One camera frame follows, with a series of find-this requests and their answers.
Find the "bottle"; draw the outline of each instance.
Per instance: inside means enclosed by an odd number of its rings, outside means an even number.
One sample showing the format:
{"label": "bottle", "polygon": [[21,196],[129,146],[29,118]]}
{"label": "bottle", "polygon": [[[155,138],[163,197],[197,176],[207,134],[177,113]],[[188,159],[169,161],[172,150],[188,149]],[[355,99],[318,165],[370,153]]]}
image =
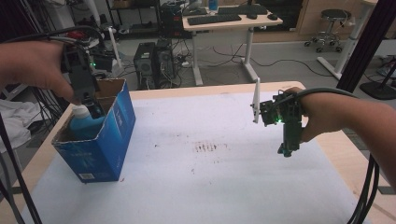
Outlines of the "bottle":
{"label": "bottle", "polygon": [[105,116],[93,119],[90,111],[85,105],[74,105],[73,118],[69,123],[69,130],[75,140],[90,140],[99,134]]}
{"label": "bottle", "polygon": [[218,0],[209,0],[209,10],[211,11],[218,10]]}

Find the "stool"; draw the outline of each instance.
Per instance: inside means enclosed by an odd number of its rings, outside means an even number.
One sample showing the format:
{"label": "stool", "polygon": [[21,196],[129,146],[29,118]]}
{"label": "stool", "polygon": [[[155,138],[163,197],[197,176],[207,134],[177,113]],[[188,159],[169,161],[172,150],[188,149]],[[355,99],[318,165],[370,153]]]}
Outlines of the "stool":
{"label": "stool", "polygon": [[[321,18],[329,21],[329,25],[325,32],[318,32],[317,36],[311,38],[310,41],[304,43],[306,47],[310,46],[312,42],[321,43],[322,46],[329,43],[330,46],[334,46],[337,44],[335,51],[341,52],[343,49],[340,47],[340,37],[332,33],[332,27],[336,21],[340,21],[341,25],[344,26],[344,23],[349,20],[351,17],[350,12],[343,9],[326,9],[321,12]],[[323,51],[323,47],[317,48],[317,53],[321,53]]]}

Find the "white desk frame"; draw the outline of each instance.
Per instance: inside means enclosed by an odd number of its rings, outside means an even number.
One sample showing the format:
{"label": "white desk frame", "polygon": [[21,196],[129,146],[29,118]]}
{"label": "white desk frame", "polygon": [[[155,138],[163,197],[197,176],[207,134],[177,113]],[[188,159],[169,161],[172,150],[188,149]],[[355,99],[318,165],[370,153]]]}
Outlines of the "white desk frame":
{"label": "white desk frame", "polygon": [[358,43],[358,36],[359,33],[361,32],[361,28],[363,27],[363,24],[367,20],[367,18],[370,15],[371,10],[375,7],[376,5],[376,0],[363,0],[361,1],[362,4],[362,9],[361,9],[361,14],[360,17],[357,19],[357,23],[355,27],[352,30],[352,33],[350,34],[348,40],[346,41],[346,45],[344,46],[344,50],[341,53],[340,59],[337,61],[337,64],[335,67],[333,67],[329,62],[326,61],[323,57],[318,57],[318,61],[327,69],[329,72],[332,73],[333,76],[336,78],[340,79],[342,75],[342,69],[344,68],[344,65],[347,62],[347,59],[352,55],[352,52]]}
{"label": "white desk frame", "polygon": [[[195,85],[202,86],[204,82],[202,81],[201,72],[198,66],[198,54],[197,48],[201,44],[200,41],[202,38],[210,35],[211,44],[224,44],[230,42],[230,39],[233,43],[243,43],[247,44],[245,58],[242,58],[242,64],[247,69],[248,74],[250,75],[253,81],[257,80],[257,74],[254,71],[253,67],[250,64],[250,53],[251,53],[251,44],[253,42],[253,33],[254,27],[257,26],[273,26],[279,25],[283,21],[281,19],[277,19],[276,21],[271,21],[267,18],[267,15],[258,15],[257,20],[248,19],[246,15],[239,15],[241,17],[241,21],[228,21],[228,22],[219,22],[219,23],[211,23],[211,24],[202,24],[202,25],[193,25],[190,26],[187,22],[188,17],[183,18],[183,26],[186,31],[192,32],[192,71],[194,73]],[[230,30],[233,32],[230,35],[230,32],[214,32],[214,33],[203,33],[198,34],[198,31],[217,31],[217,30]],[[236,33],[238,30],[244,30],[245,32],[242,34]]]}

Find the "blue cardboard box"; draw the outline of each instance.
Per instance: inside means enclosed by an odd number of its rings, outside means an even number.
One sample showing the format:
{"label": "blue cardboard box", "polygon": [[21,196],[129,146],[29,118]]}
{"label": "blue cardboard box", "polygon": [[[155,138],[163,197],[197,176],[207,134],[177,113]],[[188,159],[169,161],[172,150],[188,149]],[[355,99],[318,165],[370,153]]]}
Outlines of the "blue cardboard box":
{"label": "blue cardboard box", "polygon": [[125,80],[103,79],[98,85],[96,99],[106,111],[99,134],[75,141],[67,129],[70,115],[51,142],[83,183],[119,180],[134,129],[134,107]]}

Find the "white cloth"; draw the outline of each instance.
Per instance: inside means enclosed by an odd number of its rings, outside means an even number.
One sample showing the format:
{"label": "white cloth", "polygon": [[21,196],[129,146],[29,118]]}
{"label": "white cloth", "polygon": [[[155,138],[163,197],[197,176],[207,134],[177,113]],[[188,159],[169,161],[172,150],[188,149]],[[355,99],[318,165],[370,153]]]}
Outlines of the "white cloth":
{"label": "white cloth", "polygon": [[[12,148],[30,140],[31,135],[27,127],[34,121],[42,120],[39,103],[0,100],[0,113]],[[3,139],[0,138],[0,152],[5,151]]]}

